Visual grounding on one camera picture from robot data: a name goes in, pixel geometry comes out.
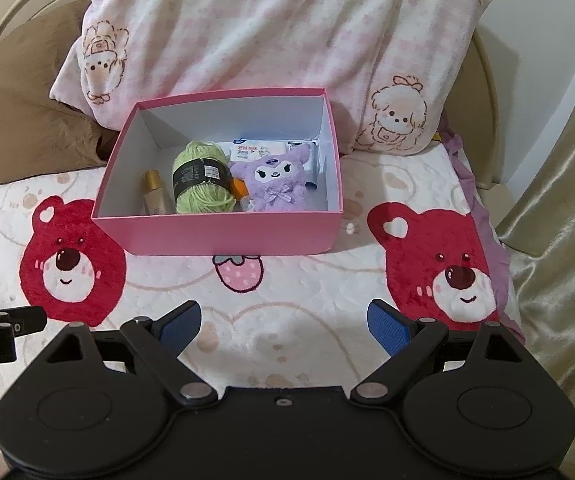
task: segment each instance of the purple plush toy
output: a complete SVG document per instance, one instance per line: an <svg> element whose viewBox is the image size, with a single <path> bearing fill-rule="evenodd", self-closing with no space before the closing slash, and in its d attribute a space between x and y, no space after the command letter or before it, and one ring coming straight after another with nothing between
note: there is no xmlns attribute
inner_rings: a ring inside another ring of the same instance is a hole
<svg viewBox="0 0 575 480"><path fill-rule="evenodd" d="M254 211L305 211L304 163L310 145L301 144L283 155L267 155L254 162L236 162L232 176L245 182Z"/></svg>

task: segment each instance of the blue gripper pad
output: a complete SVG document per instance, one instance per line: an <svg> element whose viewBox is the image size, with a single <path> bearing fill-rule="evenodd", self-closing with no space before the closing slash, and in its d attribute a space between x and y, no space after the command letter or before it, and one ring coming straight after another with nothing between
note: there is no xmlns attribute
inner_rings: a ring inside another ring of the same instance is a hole
<svg viewBox="0 0 575 480"><path fill-rule="evenodd" d="M201 308L198 303L168 322L160 332L160 343L178 356L201 330Z"/></svg>
<svg viewBox="0 0 575 480"><path fill-rule="evenodd" d="M411 340L410 330L405 324L385 312L374 301L367 307L367 327L379 345L391 356Z"/></svg>

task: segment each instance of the beige bottle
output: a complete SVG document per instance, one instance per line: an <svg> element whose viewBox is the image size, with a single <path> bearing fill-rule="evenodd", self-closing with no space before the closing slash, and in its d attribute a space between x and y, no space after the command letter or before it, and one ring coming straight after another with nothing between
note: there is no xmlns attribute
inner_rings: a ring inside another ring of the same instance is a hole
<svg viewBox="0 0 575 480"><path fill-rule="evenodd" d="M171 215L176 211L171 206L171 200L166 193L160 173L157 170L145 172L145 212L148 215Z"/></svg>

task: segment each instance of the gold bottle cap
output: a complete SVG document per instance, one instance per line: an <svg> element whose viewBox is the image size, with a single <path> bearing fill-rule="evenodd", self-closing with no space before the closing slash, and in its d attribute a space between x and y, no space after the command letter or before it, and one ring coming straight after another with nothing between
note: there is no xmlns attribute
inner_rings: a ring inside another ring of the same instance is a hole
<svg viewBox="0 0 575 480"><path fill-rule="evenodd" d="M145 172L145 187L147 191L159 189L163 187L163 182L160 179L160 173L157 170L150 170Z"/></svg>

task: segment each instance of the green yarn ball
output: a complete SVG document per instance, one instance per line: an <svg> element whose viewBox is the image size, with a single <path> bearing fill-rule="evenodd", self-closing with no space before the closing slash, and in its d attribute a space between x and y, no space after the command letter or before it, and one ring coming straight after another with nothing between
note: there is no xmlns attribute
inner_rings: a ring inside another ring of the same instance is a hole
<svg viewBox="0 0 575 480"><path fill-rule="evenodd" d="M172 173L186 162L197 158L211 158L227 168L228 157L218 144L192 140L174 160ZM210 182L192 186L176 199L177 213L230 213L236 205L236 198L228 190Z"/></svg>

